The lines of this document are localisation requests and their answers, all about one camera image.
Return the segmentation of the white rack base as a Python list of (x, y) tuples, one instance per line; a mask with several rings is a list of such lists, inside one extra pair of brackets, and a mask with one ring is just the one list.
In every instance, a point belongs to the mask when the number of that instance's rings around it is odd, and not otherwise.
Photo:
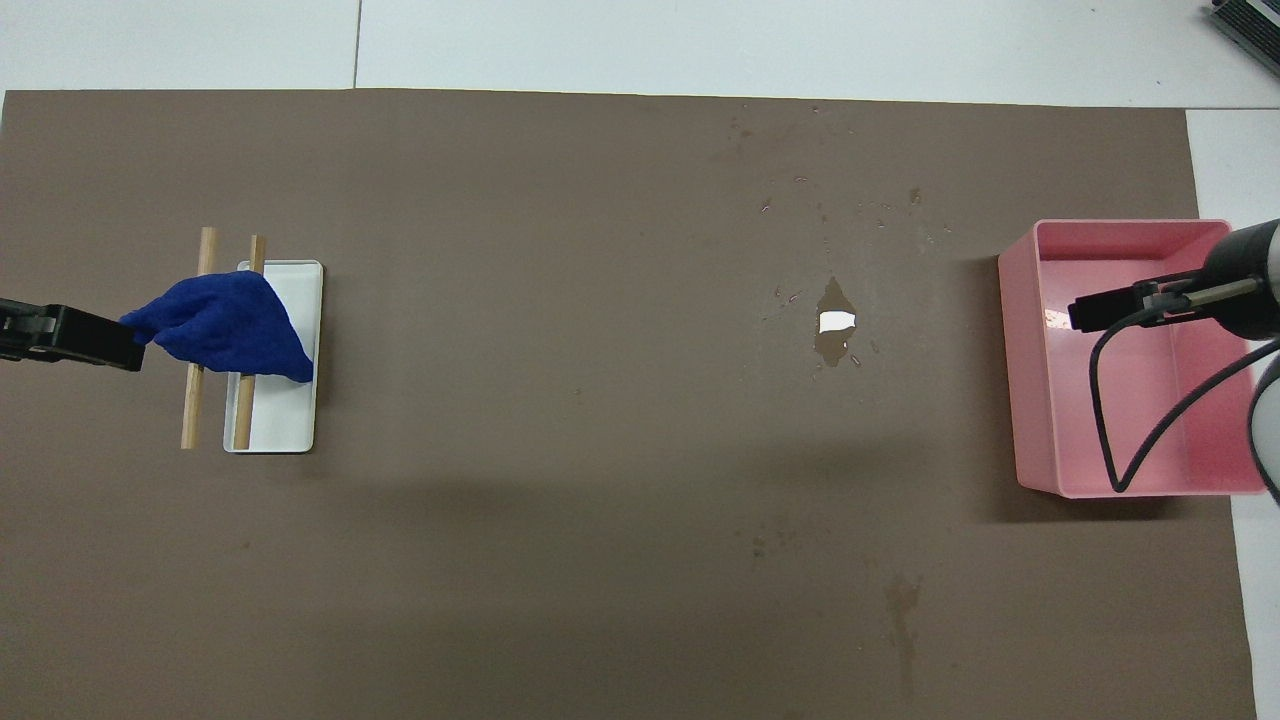
[(268, 260), (265, 279), (280, 299), (303, 351), (314, 361), (314, 379), (294, 383), (282, 375), (255, 382), (250, 439), (236, 446), (241, 375), (227, 377), (221, 446), (228, 454), (306, 454), (314, 447), (320, 380), (320, 345), (325, 268), (315, 259)]

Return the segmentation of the pink plastic bin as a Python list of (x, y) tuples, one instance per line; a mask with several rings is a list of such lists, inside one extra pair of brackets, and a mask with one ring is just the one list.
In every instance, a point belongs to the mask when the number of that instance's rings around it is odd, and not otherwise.
[[(1096, 432), (1089, 357), (1098, 337), (1070, 324), (1076, 299), (1201, 268), (1224, 220), (1041, 220), (998, 258), (1018, 482), (1065, 498), (1112, 497)], [(1133, 328), (1100, 360), (1103, 419), (1117, 471), (1157, 421), (1242, 357), (1244, 340), (1213, 320)], [(1254, 384), (1242, 372), (1157, 441), (1130, 496), (1257, 495), (1248, 445)]]

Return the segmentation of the water puddle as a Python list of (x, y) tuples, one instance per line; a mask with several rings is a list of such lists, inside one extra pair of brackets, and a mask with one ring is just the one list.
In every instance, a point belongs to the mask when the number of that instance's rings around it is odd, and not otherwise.
[(858, 311), (832, 275), (815, 304), (814, 352), (826, 366), (835, 368), (849, 355), (849, 345), (858, 331)]

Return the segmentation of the brown table mat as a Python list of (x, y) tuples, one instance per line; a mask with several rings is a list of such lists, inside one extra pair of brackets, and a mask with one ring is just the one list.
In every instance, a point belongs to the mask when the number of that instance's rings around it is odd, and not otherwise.
[[(0, 361), (0, 720), (1254, 720), (1226, 498), (1014, 468), (997, 256), (1181, 111), (9, 92), (0, 296), (326, 270), (314, 448)], [(858, 311), (814, 352), (835, 275)]]

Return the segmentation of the blue towel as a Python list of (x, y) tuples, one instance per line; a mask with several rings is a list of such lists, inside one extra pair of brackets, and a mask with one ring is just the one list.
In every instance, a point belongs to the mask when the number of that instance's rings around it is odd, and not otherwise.
[(156, 343), (209, 370), (314, 379), (291, 316), (265, 277), (252, 270), (196, 275), (120, 316), (138, 345)]

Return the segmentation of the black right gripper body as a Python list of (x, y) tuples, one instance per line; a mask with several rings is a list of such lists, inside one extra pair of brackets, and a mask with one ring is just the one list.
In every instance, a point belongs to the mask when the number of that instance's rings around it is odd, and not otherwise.
[(1238, 337), (1274, 336), (1272, 222), (1225, 234), (1206, 256), (1202, 279), (1210, 288), (1249, 288), (1204, 306), (1225, 331)]

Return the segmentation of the dark ribbed device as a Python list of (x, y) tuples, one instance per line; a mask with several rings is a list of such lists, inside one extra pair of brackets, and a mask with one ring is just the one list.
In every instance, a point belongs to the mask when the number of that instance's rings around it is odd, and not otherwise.
[(1210, 19), (1239, 44), (1280, 56), (1280, 0), (1210, 0)]

